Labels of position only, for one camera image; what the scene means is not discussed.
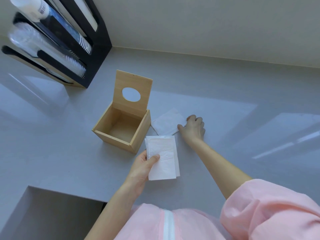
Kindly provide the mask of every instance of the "napkin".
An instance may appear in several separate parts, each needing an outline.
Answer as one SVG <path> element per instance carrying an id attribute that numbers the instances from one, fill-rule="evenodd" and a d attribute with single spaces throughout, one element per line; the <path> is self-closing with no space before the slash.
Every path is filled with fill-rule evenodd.
<path id="1" fill-rule="evenodd" d="M 185 126 L 187 122 L 175 108 L 169 110 L 167 113 L 151 122 L 151 126 L 159 136 L 173 135 L 178 131 L 178 124 Z"/>
<path id="2" fill-rule="evenodd" d="M 177 146 L 174 136 L 147 136 L 145 138 L 147 159 L 159 154 L 149 173 L 149 180 L 175 179 L 180 176 Z"/>

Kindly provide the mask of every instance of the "person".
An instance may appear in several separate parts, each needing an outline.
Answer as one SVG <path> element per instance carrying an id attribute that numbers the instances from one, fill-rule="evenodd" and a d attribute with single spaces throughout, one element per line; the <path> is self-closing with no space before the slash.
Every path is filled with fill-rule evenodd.
<path id="1" fill-rule="evenodd" d="M 201 117 L 189 116 L 186 126 L 178 129 L 226 198 L 220 222 L 199 210 L 169 211 L 151 204 L 132 209 L 159 160 L 159 155 L 146 160 L 144 151 L 85 240 L 320 239 L 320 207 L 311 198 L 252 179 L 228 162 L 203 141 Z"/>

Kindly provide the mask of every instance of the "zipper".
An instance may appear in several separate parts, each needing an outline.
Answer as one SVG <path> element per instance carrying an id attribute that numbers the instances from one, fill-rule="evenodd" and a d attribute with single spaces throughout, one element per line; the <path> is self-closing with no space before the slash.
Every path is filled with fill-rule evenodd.
<path id="1" fill-rule="evenodd" d="M 170 210 L 164 210 L 163 240 L 175 240 L 174 214 Z"/>

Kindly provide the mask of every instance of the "oval hole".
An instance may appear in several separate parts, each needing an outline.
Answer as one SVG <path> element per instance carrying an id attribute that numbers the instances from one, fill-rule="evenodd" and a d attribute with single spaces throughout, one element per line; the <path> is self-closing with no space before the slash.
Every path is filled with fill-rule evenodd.
<path id="1" fill-rule="evenodd" d="M 122 89 L 122 96 L 131 102 L 138 102 L 141 98 L 140 93 L 134 88 Z"/>

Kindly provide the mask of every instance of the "forearm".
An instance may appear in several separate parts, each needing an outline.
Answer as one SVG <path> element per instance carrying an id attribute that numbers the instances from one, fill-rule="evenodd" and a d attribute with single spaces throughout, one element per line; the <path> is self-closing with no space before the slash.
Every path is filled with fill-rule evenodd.
<path id="1" fill-rule="evenodd" d="M 122 185 L 108 202 L 85 240 L 113 240 L 129 219 L 135 196 Z"/>
<path id="2" fill-rule="evenodd" d="M 191 147 L 198 154 L 226 199 L 244 182 L 252 179 L 204 141 L 196 140 Z"/>

